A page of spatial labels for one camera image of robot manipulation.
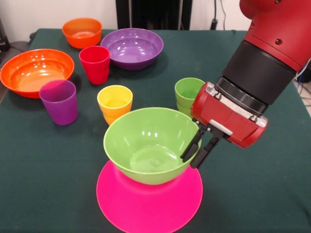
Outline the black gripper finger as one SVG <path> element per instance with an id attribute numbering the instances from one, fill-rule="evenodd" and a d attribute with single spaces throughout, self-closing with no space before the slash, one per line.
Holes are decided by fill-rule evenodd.
<path id="1" fill-rule="evenodd" d="M 197 152 L 196 156 L 190 163 L 191 168 L 199 168 L 204 160 L 208 157 L 208 155 L 211 153 L 211 151 L 214 149 L 215 146 L 217 146 L 219 142 L 219 138 L 216 136 L 213 136 L 207 145 L 203 148 L 200 148 L 200 150 Z"/>
<path id="2" fill-rule="evenodd" d="M 199 147 L 198 143 L 206 131 L 207 131 L 206 128 L 200 127 L 198 129 L 197 133 L 195 134 L 195 136 L 190 141 L 190 143 L 188 144 L 188 146 L 186 147 L 186 149 L 184 150 L 184 152 L 181 155 L 181 159 L 184 163 L 186 161 L 188 161 L 196 153 L 196 151 L 198 150 L 198 147 Z"/>

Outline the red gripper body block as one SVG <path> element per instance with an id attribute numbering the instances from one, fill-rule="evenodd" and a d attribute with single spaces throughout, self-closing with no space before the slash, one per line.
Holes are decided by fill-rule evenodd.
<path id="1" fill-rule="evenodd" d="M 220 94 L 214 84 L 206 82 L 200 89 L 191 109 L 197 121 L 216 127 L 228 135 L 228 140 L 246 148 L 265 132 L 268 119 L 253 115 Z"/>

